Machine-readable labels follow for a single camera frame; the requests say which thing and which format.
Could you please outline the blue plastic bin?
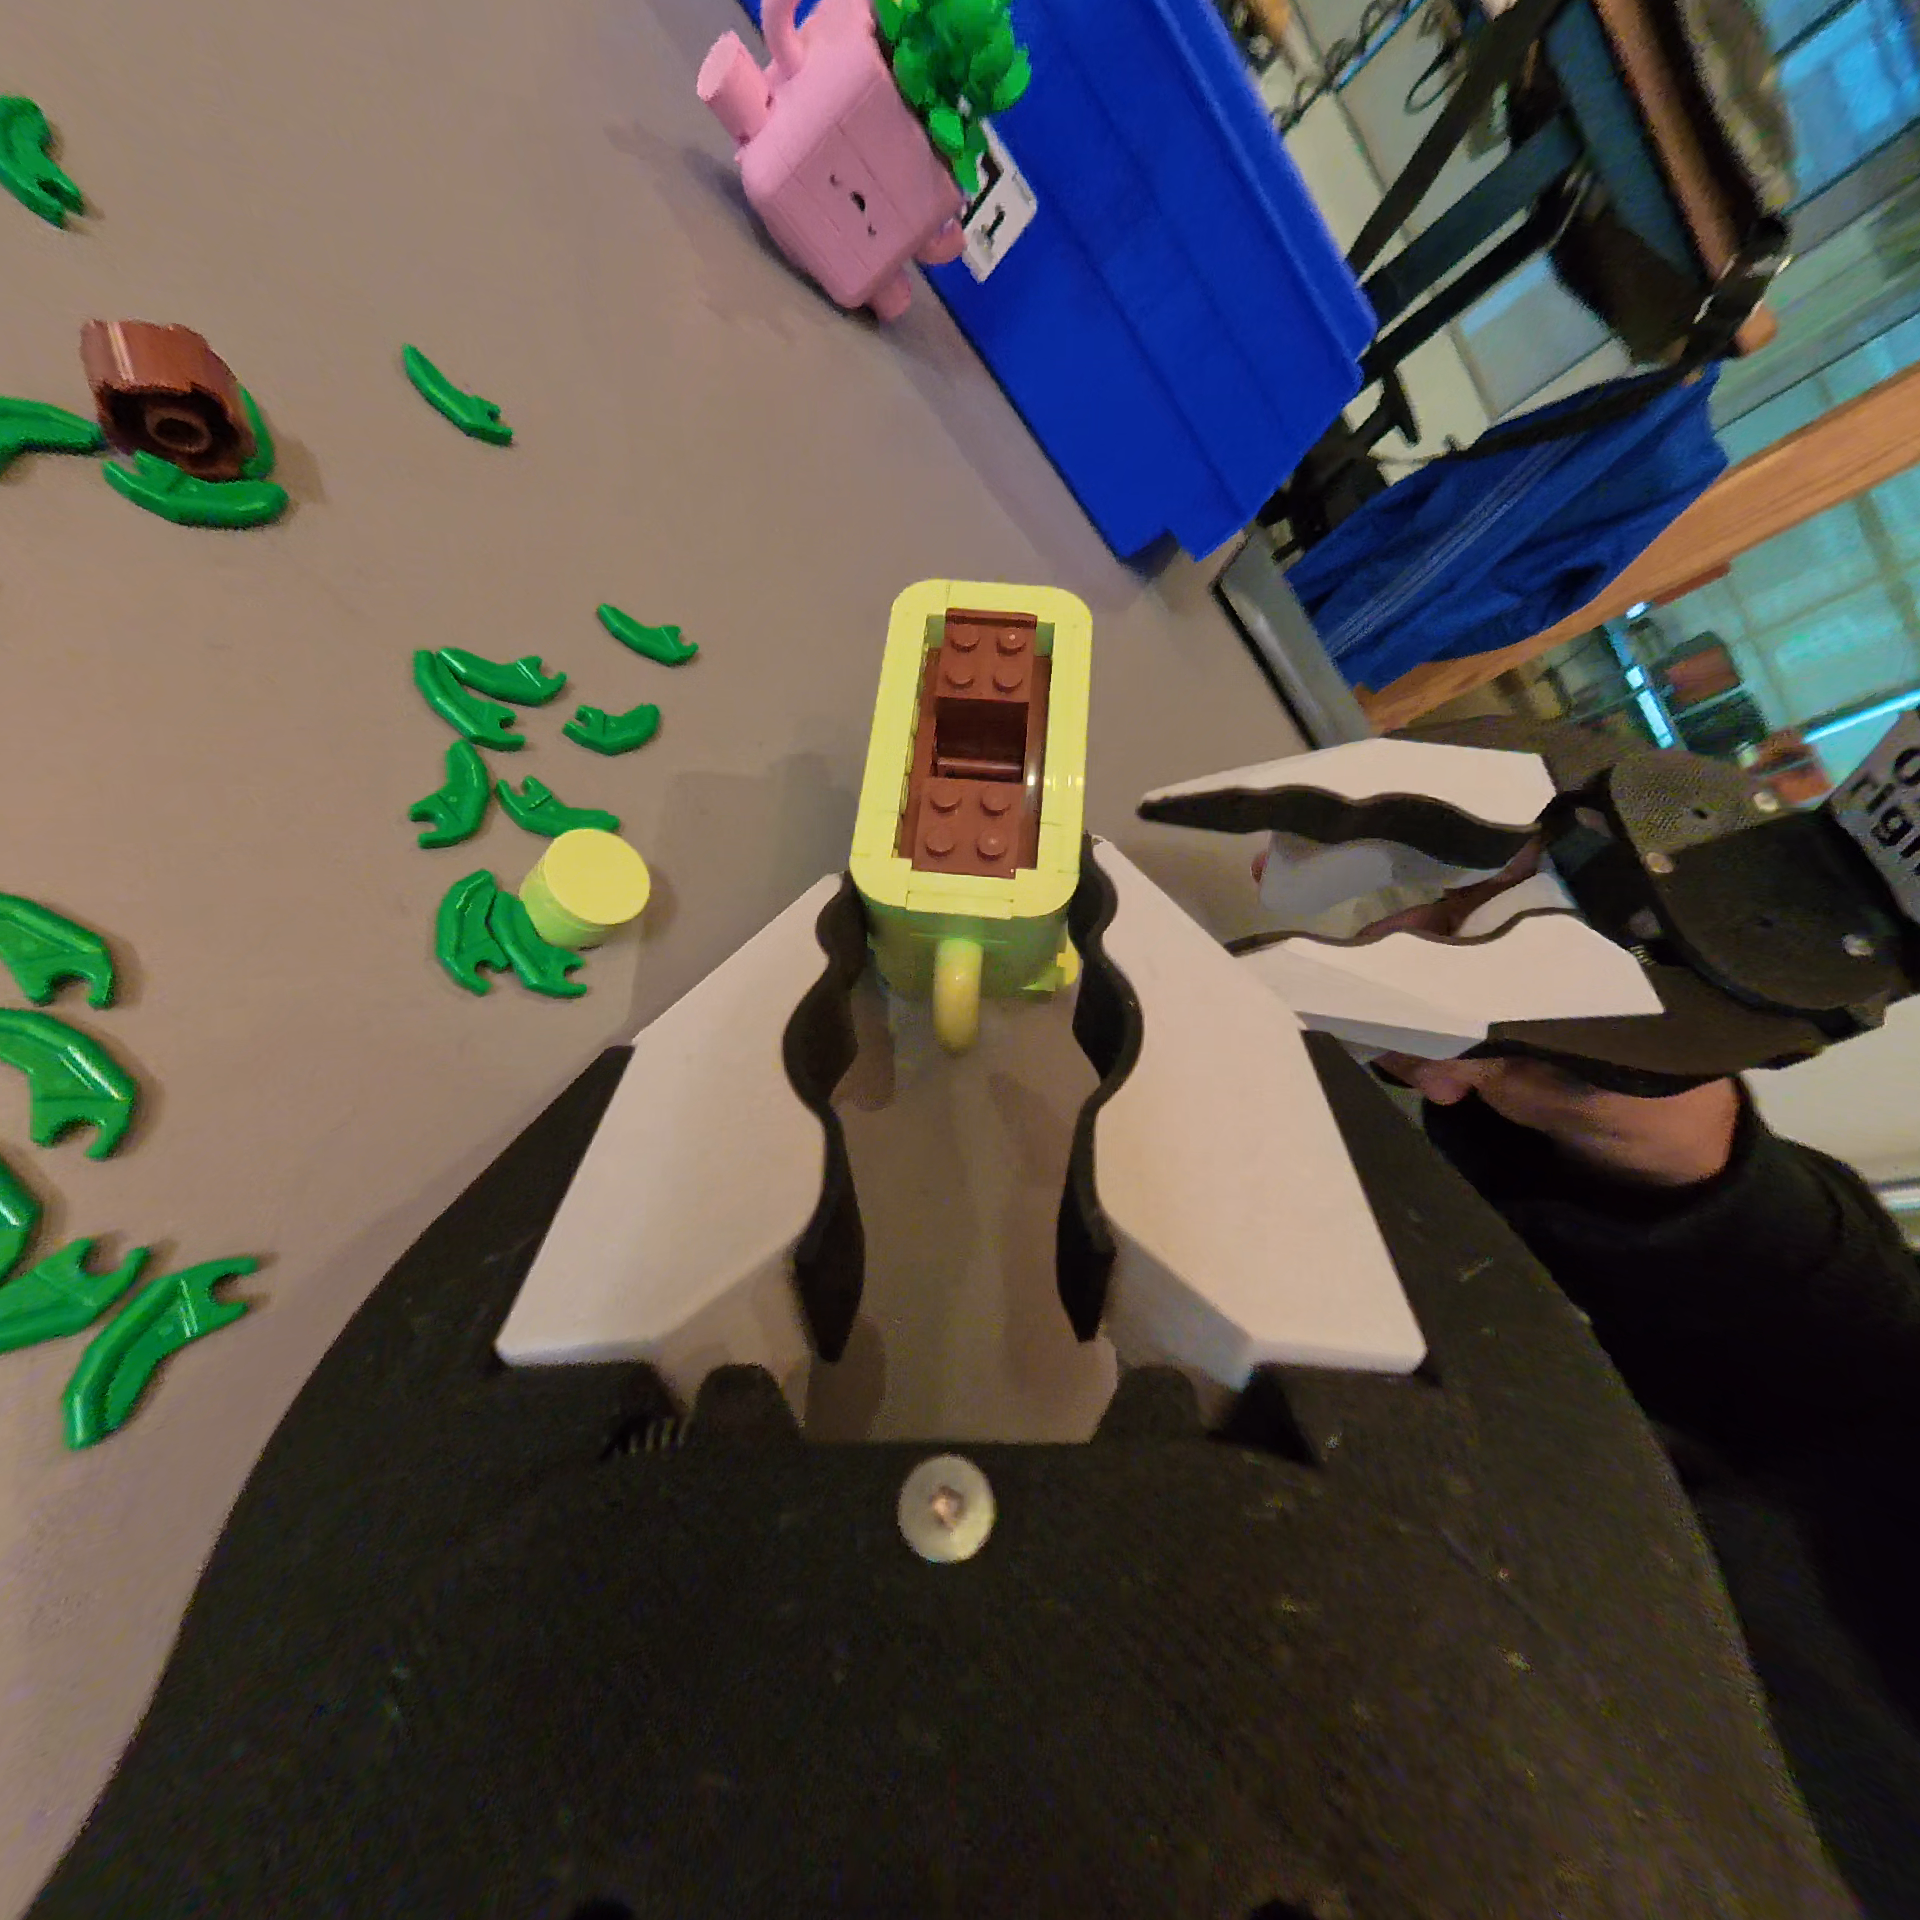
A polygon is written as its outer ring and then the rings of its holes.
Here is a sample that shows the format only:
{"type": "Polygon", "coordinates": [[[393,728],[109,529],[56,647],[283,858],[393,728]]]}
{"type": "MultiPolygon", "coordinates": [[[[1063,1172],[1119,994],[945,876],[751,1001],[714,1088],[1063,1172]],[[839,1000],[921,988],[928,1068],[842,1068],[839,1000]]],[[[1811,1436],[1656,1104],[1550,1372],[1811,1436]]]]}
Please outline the blue plastic bin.
{"type": "Polygon", "coordinates": [[[1375,311],[1213,5],[1011,5],[1039,215],[921,269],[1104,544],[1206,557],[1361,388],[1375,311]]]}

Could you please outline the pink toy brick plant pot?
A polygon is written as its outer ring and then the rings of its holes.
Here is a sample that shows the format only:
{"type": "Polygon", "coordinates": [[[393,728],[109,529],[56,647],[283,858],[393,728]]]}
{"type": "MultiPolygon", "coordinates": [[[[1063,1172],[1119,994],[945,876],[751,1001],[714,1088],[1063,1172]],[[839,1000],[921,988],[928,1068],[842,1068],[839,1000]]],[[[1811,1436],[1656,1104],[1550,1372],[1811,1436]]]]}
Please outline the pink toy brick plant pot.
{"type": "Polygon", "coordinates": [[[763,2],[754,15],[767,59],[730,33],[695,87],[735,143],[747,203],[838,307],[898,320],[917,269],[961,264],[985,127],[1034,79],[1013,10],[763,2]]]}

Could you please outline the lime round toy brick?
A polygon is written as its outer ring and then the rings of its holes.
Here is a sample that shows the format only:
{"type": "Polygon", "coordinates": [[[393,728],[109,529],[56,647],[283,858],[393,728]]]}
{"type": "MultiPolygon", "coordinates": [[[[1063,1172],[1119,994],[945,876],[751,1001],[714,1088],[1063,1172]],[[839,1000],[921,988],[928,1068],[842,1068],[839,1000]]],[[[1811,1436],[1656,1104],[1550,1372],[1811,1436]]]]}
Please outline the lime round toy brick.
{"type": "Polygon", "coordinates": [[[632,927],[651,891],[654,879],[632,844],[578,827],[547,844],[518,898],[543,941],[578,953],[632,927]]]}

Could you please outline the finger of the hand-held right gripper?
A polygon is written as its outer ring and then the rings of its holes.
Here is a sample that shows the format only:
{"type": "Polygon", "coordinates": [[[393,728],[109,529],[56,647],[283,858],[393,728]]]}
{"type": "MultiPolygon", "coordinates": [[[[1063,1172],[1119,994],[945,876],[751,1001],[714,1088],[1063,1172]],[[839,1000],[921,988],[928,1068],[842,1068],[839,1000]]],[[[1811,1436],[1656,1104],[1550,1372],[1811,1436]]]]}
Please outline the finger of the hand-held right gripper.
{"type": "Polygon", "coordinates": [[[1457,1059],[1503,1025],[1656,1017],[1642,960],[1590,923],[1553,874],[1506,888],[1454,940],[1288,937],[1240,962],[1311,1028],[1363,1050],[1457,1059]]]}
{"type": "Polygon", "coordinates": [[[1375,737],[1166,785],[1136,813],[1199,832],[1261,832],[1258,896],[1304,929],[1385,889],[1501,876],[1554,796],[1537,753],[1375,737]]]}

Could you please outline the blue cloth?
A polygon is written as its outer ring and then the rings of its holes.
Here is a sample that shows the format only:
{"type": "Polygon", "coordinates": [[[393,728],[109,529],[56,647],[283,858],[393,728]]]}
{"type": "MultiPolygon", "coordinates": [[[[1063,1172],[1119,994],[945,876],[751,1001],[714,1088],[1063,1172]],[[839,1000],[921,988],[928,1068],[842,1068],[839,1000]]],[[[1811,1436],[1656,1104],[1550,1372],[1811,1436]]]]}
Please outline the blue cloth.
{"type": "Polygon", "coordinates": [[[1288,575],[1342,680],[1382,693],[1590,605],[1727,471],[1719,377],[1602,381],[1359,505],[1288,575]]]}

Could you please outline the brown toy brick piece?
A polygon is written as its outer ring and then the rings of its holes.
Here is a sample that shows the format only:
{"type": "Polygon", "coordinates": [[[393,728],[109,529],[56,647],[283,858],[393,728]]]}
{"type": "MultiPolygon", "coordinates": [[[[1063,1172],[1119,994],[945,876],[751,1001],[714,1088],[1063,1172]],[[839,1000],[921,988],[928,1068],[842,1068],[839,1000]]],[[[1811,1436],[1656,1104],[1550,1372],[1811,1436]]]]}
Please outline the brown toy brick piece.
{"type": "Polygon", "coordinates": [[[208,483],[245,475],[257,455],[245,388],[193,327],[86,320],[80,362],[110,444],[208,483]]]}

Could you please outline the scattered green toy leaves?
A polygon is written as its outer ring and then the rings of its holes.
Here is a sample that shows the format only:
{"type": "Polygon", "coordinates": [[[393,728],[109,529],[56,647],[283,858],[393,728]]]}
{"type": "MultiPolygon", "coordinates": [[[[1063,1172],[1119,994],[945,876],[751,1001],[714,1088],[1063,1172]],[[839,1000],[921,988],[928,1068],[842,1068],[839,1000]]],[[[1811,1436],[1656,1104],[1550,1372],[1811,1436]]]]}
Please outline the scattered green toy leaves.
{"type": "MultiPolygon", "coordinates": [[[[273,429],[254,393],[242,388],[257,455],[232,483],[208,483],[152,453],[117,449],[90,391],[93,417],[7,396],[5,467],[87,458],[98,463],[114,493],[160,521],[224,535],[265,531],[289,515],[294,498],[277,479],[273,429]]],[[[491,755],[527,745],[519,712],[553,704],[569,683],[562,672],[537,656],[496,660],[441,644],[416,652],[413,674],[423,704],[450,731],[440,787],[407,812],[421,831],[421,851],[467,845],[491,812],[543,839],[544,848],[578,827],[619,835],[613,812],[568,805],[541,777],[504,779],[490,767],[491,755]]],[[[499,977],[552,1001],[583,997],[589,951],[543,941],[518,889],[519,883],[506,885],[491,871],[471,871],[446,889],[432,930],[440,970],[477,997],[490,994],[499,977]]],[[[2,1060],[29,1098],[33,1143],[50,1148],[86,1137],[94,1161],[110,1159],[138,1124],[138,1076],[103,1039],[56,1011],[72,991],[93,1012],[114,1008],[122,970],[110,940],[48,904],[5,895],[2,960],[2,1060]]],[[[174,1356],[250,1312],[247,1301],[227,1299],[224,1290],[253,1279],[257,1260],[208,1260],[152,1279],[147,1247],[101,1266],[97,1239],[39,1252],[39,1229],[38,1192],[5,1167],[2,1346],[19,1353],[90,1336],[59,1401],[64,1444],[86,1451],[131,1421],[174,1356]]]]}

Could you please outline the white label tag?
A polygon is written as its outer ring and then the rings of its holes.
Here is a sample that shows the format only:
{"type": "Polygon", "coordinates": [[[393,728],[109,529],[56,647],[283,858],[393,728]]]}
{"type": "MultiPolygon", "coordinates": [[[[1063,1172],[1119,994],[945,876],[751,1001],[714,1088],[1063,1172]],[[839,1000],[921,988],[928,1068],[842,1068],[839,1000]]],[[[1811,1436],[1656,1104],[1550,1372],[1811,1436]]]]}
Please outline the white label tag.
{"type": "Polygon", "coordinates": [[[961,264],[975,284],[985,284],[1039,215],[1039,194],[1007,149],[997,124],[987,124],[979,163],[979,192],[963,220],[961,264]]]}

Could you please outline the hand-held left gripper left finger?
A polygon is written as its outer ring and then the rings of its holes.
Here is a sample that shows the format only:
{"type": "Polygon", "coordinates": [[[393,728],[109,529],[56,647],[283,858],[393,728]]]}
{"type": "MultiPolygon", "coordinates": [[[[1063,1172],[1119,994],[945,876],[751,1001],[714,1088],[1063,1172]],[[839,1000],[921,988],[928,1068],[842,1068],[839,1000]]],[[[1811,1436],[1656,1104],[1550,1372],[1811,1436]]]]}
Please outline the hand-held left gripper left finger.
{"type": "Polygon", "coordinates": [[[867,959],[854,879],[823,879],[634,1039],[496,1336],[504,1362],[639,1361],[686,1408],[714,1369],[754,1364],[806,1410],[863,1297],[832,1096],[867,959]]]}

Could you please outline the person's right hand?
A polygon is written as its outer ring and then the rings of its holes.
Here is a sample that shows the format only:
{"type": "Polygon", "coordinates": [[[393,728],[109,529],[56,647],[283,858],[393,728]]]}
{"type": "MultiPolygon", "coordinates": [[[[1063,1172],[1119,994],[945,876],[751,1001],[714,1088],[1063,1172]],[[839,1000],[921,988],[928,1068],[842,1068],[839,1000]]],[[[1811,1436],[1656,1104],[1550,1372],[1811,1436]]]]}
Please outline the person's right hand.
{"type": "Polygon", "coordinates": [[[1567,1159],[1631,1184],[1685,1189],[1721,1177],[1745,1113],[1738,1080],[1673,1096],[1624,1096],[1529,1059],[1426,1060],[1382,1052],[1375,1068],[1433,1106],[1477,1098],[1567,1159]]]}

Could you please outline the lime green toy brick pot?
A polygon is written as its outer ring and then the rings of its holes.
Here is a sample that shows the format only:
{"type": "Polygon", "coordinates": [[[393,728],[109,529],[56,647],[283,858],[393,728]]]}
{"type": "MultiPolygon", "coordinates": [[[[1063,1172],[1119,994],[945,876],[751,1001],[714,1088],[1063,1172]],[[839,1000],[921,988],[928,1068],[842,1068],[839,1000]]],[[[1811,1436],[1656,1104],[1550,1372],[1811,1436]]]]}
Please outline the lime green toy brick pot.
{"type": "Polygon", "coordinates": [[[894,601],[848,874],[881,980],[949,1055],[985,1001],[1078,975],[1091,685],[1072,592],[925,580],[894,601]]]}

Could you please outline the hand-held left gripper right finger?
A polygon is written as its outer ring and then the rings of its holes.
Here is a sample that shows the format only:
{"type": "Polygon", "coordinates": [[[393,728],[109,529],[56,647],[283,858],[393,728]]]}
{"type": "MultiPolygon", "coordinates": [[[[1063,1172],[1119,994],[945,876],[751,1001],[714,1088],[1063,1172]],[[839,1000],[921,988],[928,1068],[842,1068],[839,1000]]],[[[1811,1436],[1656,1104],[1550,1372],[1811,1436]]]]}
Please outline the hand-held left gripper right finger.
{"type": "Polygon", "coordinates": [[[1297,1015],[1104,839],[1067,930],[1095,1069],[1059,1215],[1072,1333],[1231,1394],[1271,1362],[1415,1373],[1426,1339],[1297,1015]]]}

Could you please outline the long wooden table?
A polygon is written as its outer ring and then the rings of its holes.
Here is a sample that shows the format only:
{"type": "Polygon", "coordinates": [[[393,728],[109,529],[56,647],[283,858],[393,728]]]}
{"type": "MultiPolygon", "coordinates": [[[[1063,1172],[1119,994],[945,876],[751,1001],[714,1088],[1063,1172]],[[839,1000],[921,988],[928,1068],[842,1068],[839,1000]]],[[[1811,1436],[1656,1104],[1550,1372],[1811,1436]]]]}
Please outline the long wooden table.
{"type": "Polygon", "coordinates": [[[1742,554],[1885,485],[1915,459],[1918,369],[1904,369],[1741,463],[1587,605],[1509,647],[1425,664],[1385,688],[1366,688],[1361,712],[1382,735],[1403,730],[1637,604],[1664,605],[1707,586],[1742,554]]]}

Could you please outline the wooden table with black legs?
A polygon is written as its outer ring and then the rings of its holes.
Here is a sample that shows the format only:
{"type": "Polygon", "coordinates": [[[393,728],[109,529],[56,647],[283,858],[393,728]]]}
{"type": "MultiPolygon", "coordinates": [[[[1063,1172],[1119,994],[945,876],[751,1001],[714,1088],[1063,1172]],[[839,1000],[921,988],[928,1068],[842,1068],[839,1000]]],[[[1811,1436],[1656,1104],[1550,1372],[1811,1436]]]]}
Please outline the wooden table with black legs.
{"type": "Polygon", "coordinates": [[[1419,440],[1403,365],[1543,257],[1637,375],[1587,399],[1605,426],[1661,388],[1763,348],[1791,257],[1792,120],[1763,5],[1449,5],[1435,116],[1349,248],[1375,311],[1379,387],[1335,423],[1258,523],[1311,547],[1385,488],[1384,440],[1419,440]]]}

